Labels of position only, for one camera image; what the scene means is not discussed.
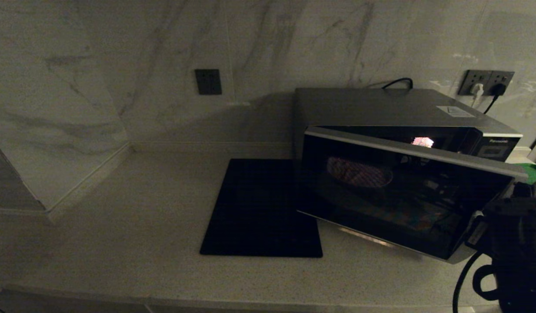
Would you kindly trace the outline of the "purple plate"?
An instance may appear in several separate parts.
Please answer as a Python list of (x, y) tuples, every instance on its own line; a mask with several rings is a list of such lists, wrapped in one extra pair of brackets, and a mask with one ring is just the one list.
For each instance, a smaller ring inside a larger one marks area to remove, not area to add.
[(358, 188), (383, 188), (394, 178), (389, 169), (336, 157), (327, 160), (326, 171), (335, 180)]

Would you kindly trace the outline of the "black square mat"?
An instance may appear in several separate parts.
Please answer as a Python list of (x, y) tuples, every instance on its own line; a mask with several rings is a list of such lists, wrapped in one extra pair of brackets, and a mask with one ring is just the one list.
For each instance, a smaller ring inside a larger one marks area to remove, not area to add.
[(295, 206), (290, 159), (231, 159), (200, 254), (322, 258), (314, 217)]

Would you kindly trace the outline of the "grey double wall socket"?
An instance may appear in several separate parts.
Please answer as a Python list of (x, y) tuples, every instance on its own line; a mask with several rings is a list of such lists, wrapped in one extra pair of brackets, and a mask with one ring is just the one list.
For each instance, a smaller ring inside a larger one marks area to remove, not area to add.
[(482, 95), (484, 97), (489, 97), (493, 95), (493, 89), (496, 85), (503, 84), (507, 88), (510, 85), (514, 74), (514, 71), (467, 70), (457, 91), (457, 95), (473, 95), (472, 89), (474, 85), (482, 84)]

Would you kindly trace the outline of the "dark single wall socket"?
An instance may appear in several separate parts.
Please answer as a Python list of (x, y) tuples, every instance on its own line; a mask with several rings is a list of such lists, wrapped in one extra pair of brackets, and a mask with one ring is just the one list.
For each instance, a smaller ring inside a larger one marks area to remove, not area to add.
[(195, 69), (194, 73), (199, 95), (222, 95), (219, 69)]

